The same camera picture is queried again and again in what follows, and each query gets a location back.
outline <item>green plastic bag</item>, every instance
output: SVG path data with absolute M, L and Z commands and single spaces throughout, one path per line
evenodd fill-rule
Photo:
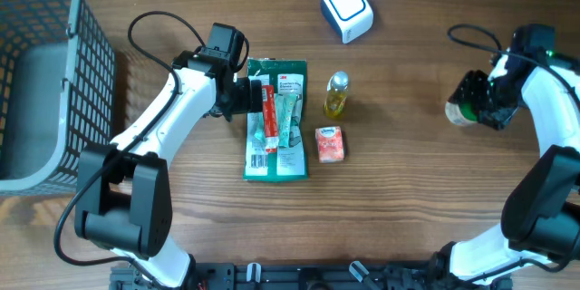
M 288 147 L 266 153 L 265 144 L 255 137 L 262 112 L 247 115 L 246 166 L 244 180 L 284 182 L 308 179 L 300 122 L 306 100 L 306 61 L 249 59 L 247 76 L 263 85 L 273 85 L 274 93 L 295 94 Z

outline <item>barcode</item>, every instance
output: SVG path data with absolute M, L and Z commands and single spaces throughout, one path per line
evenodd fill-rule
M 252 154 L 250 167 L 252 168 L 267 168 L 268 167 L 268 155 Z

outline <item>brown wood surface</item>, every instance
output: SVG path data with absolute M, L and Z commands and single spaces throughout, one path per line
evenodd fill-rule
M 527 111 L 501 132 L 448 122 L 443 105 L 459 79 L 490 67 L 488 54 L 451 43 L 446 29 L 482 24 L 508 44 L 517 26 L 542 22 L 557 27 L 558 49 L 578 55 L 580 0 L 370 1 L 372 30 L 343 45 L 319 0 L 88 0 L 118 55 L 117 130 L 167 79 L 127 42 L 130 21 L 143 12 L 180 15 L 205 38 L 212 23 L 232 24 L 253 57 L 308 61 L 302 132 L 309 180 L 243 181 L 245 117 L 200 121 L 174 159 L 171 232 L 199 262 L 426 259 L 498 222 L 506 197 L 537 160 L 534 126 Z M 198 45 L 168 18 L 139 23 L 135 39 L 167 62 Z M 324 90 L 338 70 L 350 74 L 353 91 L 343 118 L 330 121 L 322 114 Z M 345 131 L 349 156 L 321 165 L 314 129 L 330 125 Z M 68 266 L 53 252 L 53 226 L 69 199 L 0 199 L 0 289 L 107 288 L 110 266 Z M 108 255 L 76 238 L 72 223 L 63 245 L 79 258 Z M 578 272 L 578 265 L 558 275 L 529 268 L 515 274 L 516 289 L 577 289 Z

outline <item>robotic arm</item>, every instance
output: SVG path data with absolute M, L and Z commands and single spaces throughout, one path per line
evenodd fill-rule
M 207 47 L 184 52 L 174 60 L 178 98 L 142 142 L 78 202 L 77 236 L 134 258 L 137 269 L 112 269 L 110 289 L 508 290 L 512 284 L 507 274 L 512 271 L 537 265 L 555 272 L 580 258 L 580 207 L 566 202 L 570 190 L 580 185 L 580 113 L 577 94 L 559 80 L 578 85 L 580 77 L 574 72 L 578 64 L 552 53 L 553 29 L 529 25 L 516 31 L 511 54 L 498 57 L 489 76 L 466 74 L 447 108 L 455 112 L 452 121 L 479 122 L 498 130 L 520 106 L 532 111 L 541 158 L 508 198 L 500 224 L 469 241 L 447 244 L 429 262 L 386 266 L 364 266 L 358 261 L 348 266 L 196 264 L 169 236 L 168 167 L 200 118 L 224 115 L 230 120 L 235 113 L 261 111 L 259 82 L 236 79 L 233 74 L 244 39 L 240 35 L 231 26 L 215 24 Z M 530 60 L 545 64 L 540 67 Z M 111 145 L 89 145 L 82 152 L 79 189 L 139 137 L 174 88 L 170 78 L 151 106 Z M 132 180 L 131 195 L 110 188 L 111 183 L 124 179 Z M 558 266 L 546 266 L 552 262 Z

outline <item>small red box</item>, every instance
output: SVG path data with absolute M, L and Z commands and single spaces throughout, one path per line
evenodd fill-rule
M 326 127 L 316 130 L 318 160 L 331 163 L 344 160 L 343 133 L 340 127 Z
M 264 114 L 264 133 L 266 134 L 266 153 L 276 153 L 278 149 L 278 124 L 276 123 L 276 105 L 274 86 L 262 86 L 262 114 Z

